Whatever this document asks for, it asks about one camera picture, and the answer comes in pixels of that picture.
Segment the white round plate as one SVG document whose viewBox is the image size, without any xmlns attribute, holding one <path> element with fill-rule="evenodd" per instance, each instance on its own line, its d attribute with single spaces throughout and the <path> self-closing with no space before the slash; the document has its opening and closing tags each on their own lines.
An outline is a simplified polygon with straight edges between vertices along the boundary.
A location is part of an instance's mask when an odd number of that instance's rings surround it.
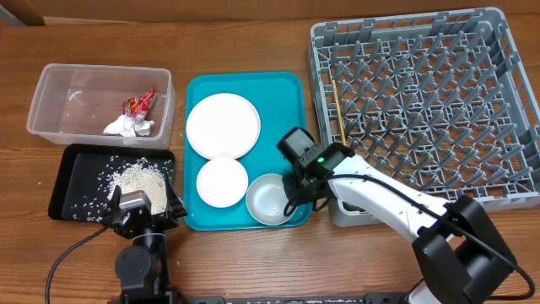
<svg viewBox="0 0 540 304">
<path fill-rule="evenodd" d="M 246 98 L 218 93 L 200 100 L 186 120 L 186 137 L 202 157 L 238 159 L 257 143 L 261 118 Z"/>
</svg>

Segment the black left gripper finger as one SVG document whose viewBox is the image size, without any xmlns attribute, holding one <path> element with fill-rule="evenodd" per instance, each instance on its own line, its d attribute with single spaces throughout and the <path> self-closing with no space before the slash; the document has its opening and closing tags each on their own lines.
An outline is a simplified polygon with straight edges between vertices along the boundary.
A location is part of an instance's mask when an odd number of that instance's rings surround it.
<svg viewBox="0 0 540 304">
<path fill-rule="evenodd" d="M 170 176 L 166 177 L 166 196 L 167 204 L 175 218 L 181 218 L 188 215 L 185 204 L 177 193 L 174 183 Z"/>
<path fill-rule="evenodd" d="M 110 199 L 110 202 L 108 203 L 108 211 L 111 214 L 111 216 L 114 216 L 117 211 L 120 209 L 120 199 L 122 197 L 122 189 L 120 186 L 115 186 L 113 195 Z"/>
</svg>

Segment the grey small bowl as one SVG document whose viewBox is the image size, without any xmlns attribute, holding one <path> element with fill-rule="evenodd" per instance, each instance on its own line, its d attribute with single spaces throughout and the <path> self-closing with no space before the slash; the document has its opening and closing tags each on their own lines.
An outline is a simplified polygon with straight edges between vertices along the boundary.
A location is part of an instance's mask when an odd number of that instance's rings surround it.
<svg viewBox="0 0 540 304">
<path fill-rule="evenodd" d="M 263 225 L 282 225 L 292 218 L 284 215 L 288 198 L 283 176 L 266 174 L 258 177 L 246 192 L 246 207 L 250 215 Z"/>
</svg>

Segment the white tissue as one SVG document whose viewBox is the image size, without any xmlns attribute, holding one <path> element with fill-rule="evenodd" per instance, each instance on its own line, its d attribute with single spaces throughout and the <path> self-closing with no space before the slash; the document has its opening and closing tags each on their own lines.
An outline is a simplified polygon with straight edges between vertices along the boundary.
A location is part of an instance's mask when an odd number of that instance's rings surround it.
<svg viewBox="0 0 540 304">
<path fill-rule="evenodd" d="M 154 121 L 138 121 L 126 114 L 122 114 L 105 127 L 103 134 L 120 135 L 126 138 L 149 136 L 153 125 Z"/>
</svg>

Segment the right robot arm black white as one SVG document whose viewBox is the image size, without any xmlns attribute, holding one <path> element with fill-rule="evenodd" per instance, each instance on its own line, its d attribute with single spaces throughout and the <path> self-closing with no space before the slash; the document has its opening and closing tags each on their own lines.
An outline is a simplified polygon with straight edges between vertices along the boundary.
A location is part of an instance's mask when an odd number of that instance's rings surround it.
<svg viewBox="0 0 540 304">
<path fill-rule="evenodd" d="M 284 214 L 334 199 L 367 211 L 411 242 L 423 278 L 403 303 L 484 303 L 514 271 L 515 257 L 473 198 L 449 202 L 421 193 L 343 144 L 320 146 L 302 128 L 292 128 L 277 148 L 293 166 L 283 179 Z"/>
</svg>

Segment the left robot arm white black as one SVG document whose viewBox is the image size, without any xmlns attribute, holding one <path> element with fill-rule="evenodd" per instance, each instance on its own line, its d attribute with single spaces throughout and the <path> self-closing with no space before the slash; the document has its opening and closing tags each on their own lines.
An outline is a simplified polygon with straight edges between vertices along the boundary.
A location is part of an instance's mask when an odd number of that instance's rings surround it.
<svg viewBox="0 0 540 304">
<path fill-rule="evenodd" d="M 115 261 L 121 281 L 120 303 L 186 303 L 181 292 L 170 285 L 165 232 L 180 225 L 187 215 L 174 183 L 165 178 L 165 211 L 153 214 L 148 195 L 138 190 L 122 193 L 115 187 L 104 213 L 104 224 L 117 235 L 132 241 Z"/>
</svg>

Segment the wooden chopstick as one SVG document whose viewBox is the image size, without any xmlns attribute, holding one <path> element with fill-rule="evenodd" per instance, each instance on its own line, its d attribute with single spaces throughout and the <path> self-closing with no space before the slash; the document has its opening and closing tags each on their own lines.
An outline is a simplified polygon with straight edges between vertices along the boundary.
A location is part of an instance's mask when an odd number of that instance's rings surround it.
<svg viewBox="0 0 540 304">
<path fill-rule="evenodd" d="M 337 112 L 337 123 L 339 126 L 340 137 L 343 145 L 347 145 L 347 138 L 344 131 L 343 116 L 340 106 L 340 99 L 338 97 L 337 82 L 336 79 L 332 79 L 332 93 Z"/>
</svg>

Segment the red snack wrapper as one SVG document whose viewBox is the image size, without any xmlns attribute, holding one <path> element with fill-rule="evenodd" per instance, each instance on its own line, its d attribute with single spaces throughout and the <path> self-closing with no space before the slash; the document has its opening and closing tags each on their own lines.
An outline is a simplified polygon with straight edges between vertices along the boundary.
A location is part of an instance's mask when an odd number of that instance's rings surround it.
<svg viewBox="0 0 540 304">
<path fill-rule="evenodd" d="M 152 108 L 155 99 L 155 88 L 150 89 L 142 96 L 128 98 L 122 103 L 122 113 L 132 119 L 144 119 Z"/>
</svg>

